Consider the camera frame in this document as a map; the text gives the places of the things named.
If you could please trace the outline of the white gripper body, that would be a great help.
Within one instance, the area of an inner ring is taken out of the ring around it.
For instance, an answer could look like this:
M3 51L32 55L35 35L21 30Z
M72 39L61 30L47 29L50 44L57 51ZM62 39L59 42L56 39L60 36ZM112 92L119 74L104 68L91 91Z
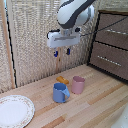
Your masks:
M75 30L51 30L47 33L47 46L57 48L71 46L80 42L80 32Z

